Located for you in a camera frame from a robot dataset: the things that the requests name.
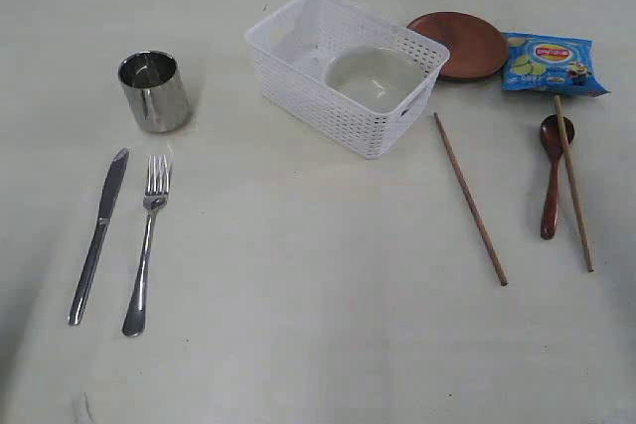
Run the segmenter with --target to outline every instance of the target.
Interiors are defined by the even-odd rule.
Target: chopstick
[[[572,195],[572,201],[574,202],[574,211],[576,212],[576,222],[578,224],[578,234],[580,235],[580,243],[583,247],[583,255],[585,256],[585,263],[587,264],[587,271],[593,272],[594,265],[592,264],[592,256],[589,251],[589,243],[587,240],[587,227],[585,226],[585,219],[583,217],[583,207],[578,197],[578,187],[576,186],[576,177],[574,175],[574,166],[572,164],[572,158],[569,155],[569,144],[567,143],[567,133],[565,132],[565,122],[563,120],[563,110],[560,106],[560,96],[555,95],[555,111],[556,119],[558,121],[558,136],[560,137],[560,145],[565,156],[565,167],[567,168],[567,178],[569,179],[569,190]]]
[[[453,153],[453,148],[450,145],[450,141],[448,140],[448,136],[446,136],[446,131],[444,131],[444,127],[441,124],[441,120],[439,119],[439,115],[434,113],[435,122],[437,123],[437,128],[439,129],[439,134],[441,135],[441,140],[444,142],[444,147],[446,148],[446,152],[448,153],[448,159],[450,159],[450,164],[455,171],[455,176],[457,176],[457,181],[459,181],[459,185],[461,186],[461,190],[464,193],[466,198],[466,202],[468,203],[468,207],[473,214],[473,218],[475,219],[475,223],[477,224],[477,228],[479,229],[479,233],[481,233],[481,238],[484,241],[484,245],[486,246],[486,250],[488,251],[488,255],[490,255],[490,260],[493,262],[493,267],[495,267],[495,273],[497,273],[497,277],[501,282],[501,286],[505,287],[508,285],[508,279],[506,278],[506,274],[504,273],[504,269],[499,262],[499,257],[497,257],[497,253],[495,252],[495,247],[493,247],[493,242],[490,240],[490,236],[488,235],[488,231],[486,230],[486,226],[484,225],[483,220],[481,219],[481,215],[477,211],[477,206],[475,206],[475,201],[473,201],[473,197],[470,194],[470,190],[468,189],[468,185],[466,184],[466,180],[464,179],[464,175],[461,174],[461,169],[459,169],[459,163],[457,163],[457,158],[455,157],[455,153]]]

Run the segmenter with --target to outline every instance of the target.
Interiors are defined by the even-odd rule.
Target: fork
[[[146,230],[143,236],[141,257],[135,286],[128,304],[128,312],[123,321],[121,332],[127,337],[141,335],[146,326],[146,297],[148,295],[148,263],[150,260],[150,245],[152,232],[155,228],[157,213],[168,204],[170,180],[172,178],[172,164],[168,166],[166,156],[152,155],[148,158],[148,175],[143,206],[148,211],[146,216]]]

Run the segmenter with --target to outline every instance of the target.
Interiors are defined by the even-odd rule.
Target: snack bag
[[[504,66],[505,90],[587,96],[609,92],[594,77],[591,41],[517,33],[504,36],[510,49]]]

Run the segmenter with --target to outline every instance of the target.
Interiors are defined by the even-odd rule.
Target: brown plate
[[[485,20],[459,12],[435,12],[416,18],[408,27],[450,50],[440,77],[469,81],[497,72],[508,59],[508,42]]]

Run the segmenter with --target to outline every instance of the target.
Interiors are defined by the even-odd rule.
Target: ceramic bowl
[[[393,111],[424,80],[418,63],[402,52],[381,47],[343,51],[326,67],[325,83],[368,109]]]

